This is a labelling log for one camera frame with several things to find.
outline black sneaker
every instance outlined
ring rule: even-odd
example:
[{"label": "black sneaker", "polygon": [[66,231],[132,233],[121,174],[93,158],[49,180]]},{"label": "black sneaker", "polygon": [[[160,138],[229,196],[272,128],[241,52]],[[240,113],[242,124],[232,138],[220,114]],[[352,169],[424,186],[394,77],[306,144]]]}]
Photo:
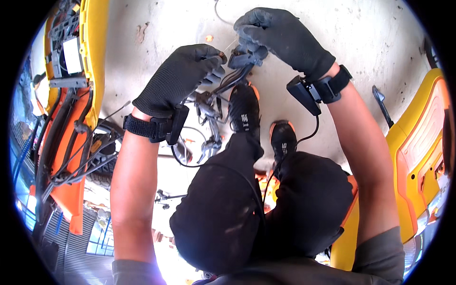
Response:
[{"label": "black sneaker", "polygon": [[271,146],[274,150],[274,159],[276,164],[281,161],[285,155],[296,151],[296,134],[295,128],[287,120],[278,120],[272,123],[269,129]]},{"label": "black sneaker", "polygon": [[253,85],[237,85],[233,88],[228,115],[234,132],[251,132],[259,139],[258,91]]}]

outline concrete floor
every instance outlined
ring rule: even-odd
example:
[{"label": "concrete floor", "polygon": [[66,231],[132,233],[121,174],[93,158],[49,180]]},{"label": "concrete floor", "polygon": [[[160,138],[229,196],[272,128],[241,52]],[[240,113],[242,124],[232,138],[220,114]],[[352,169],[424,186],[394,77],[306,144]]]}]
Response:
[{"label": "concrete floor", "polygon": [[[111,1],[102,116],[136,98],[160,64],[179,46],[206,43],[206,36],[212,35],[210,44],[230,53],[237,44],[237,36],[231,25],[216,17],[214,3],[214,0]],[[423,29],[400,0],[220,0],[217,10],[224,20],[234,23],[257,6],[287,9],[299,17],[321,45],[336,56],[337,62],[351,72],[353,83],[385,134],[388,126],[372,95],[372,85],[385,94],[385,105],[392,120],[397,121],[430,69],[419,50]],[[147,22],[144,41],[138,43],[137,26]],[[251,82],[260,93],[261,144],[265,150],[264,157],[255,165],[258,169],[267,170],[273,162],[268,130],[274,120],[290,120],[298,139],[315,128],[313,116],[285,89],[296,74],[272,54],[263,66],[253,69]],[[114,120],[121,124],[132,108],[132,105],[125,108]],[[329,157],[350,171],[328,109],[325,105],[321,109],[318,133],[302,142],[298,150]],[[206,126],[197,124],[192,110],[186,125],[200,128],[207,137],[210,135]],[[231,131],[228,126],[221,129],[226,142]],[[186,137],[199,140],[195,145],[201,143],[195,132],[188,132]],[[195,169],[185,169],[174,161],[162,159],[159,188],[174,194],[185,193],[194,173]]]}]

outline person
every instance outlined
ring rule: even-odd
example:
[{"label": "person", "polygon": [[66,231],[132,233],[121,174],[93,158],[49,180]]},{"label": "person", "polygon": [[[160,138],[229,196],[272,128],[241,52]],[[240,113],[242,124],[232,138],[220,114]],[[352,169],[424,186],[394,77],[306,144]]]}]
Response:
[{"label": "person", "polygon": [[[239,43],[266,47],[306,81],[334,77],[340,67],[290,12],[255,8],[234,24]],[[165,118],[200,84],[219,82],[226,57],[204,44],[176,49],[139,97],[131,116]],[[170,219],[179,253],[214,274],[201,284],[400,284],[404,251],[399,235],[393,166],[388,145],[349,82],[328,104],[337,136],[359,188],[359,226],[351,272],[317,263],[315,255],[343,232],[353,201],[346,173],[330,159],[296,151],[285,120],[271,126],[280,187],[277,206],[260,222],[254,163],[259,143],[259,101],[249,85],[236,86],[228,114],[234,134],[209,158]],[[114,282],[165,284],[154,254],[151,221],[157,185],[158,143],[126,131],[111,186]]]}]

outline glove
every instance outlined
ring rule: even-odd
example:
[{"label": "glove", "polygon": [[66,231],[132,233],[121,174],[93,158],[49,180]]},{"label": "glove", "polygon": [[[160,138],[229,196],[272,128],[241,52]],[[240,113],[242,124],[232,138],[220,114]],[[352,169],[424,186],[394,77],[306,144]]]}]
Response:
[{"label": "glove", "polygon": [[309,30],[286,10],[255,8],[234,24],[239,44],[254,52],[265,46],[271,53],[303,72],[306,81],[322,77],[336,58],[323,49]]},{"label": "glove", "polygon": [[225,74],[221,65],[226,62],[223,53],[206,44],[179,47],[158,68],[133,105],[149,116],[167,118],[199,85],[220,82]]}]

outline black pants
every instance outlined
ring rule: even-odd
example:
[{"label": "black pants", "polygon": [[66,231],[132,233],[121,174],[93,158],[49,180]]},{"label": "black pants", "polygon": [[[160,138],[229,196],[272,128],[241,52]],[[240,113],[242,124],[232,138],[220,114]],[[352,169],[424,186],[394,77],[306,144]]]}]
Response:
[{"label": "black pants", "polygon": [[[249,133],[238,133],[206,163],[235,169],[257,185],[253,165],[263,153]],[[328,158],[296,152],[284,159],[277,178],[277,205],[263,229],[245,179],[217,165],[200,168],[170,219],[181,256],[222,274],[253,260],[313,257],[331,245],[353,201],[346,173]]]}]

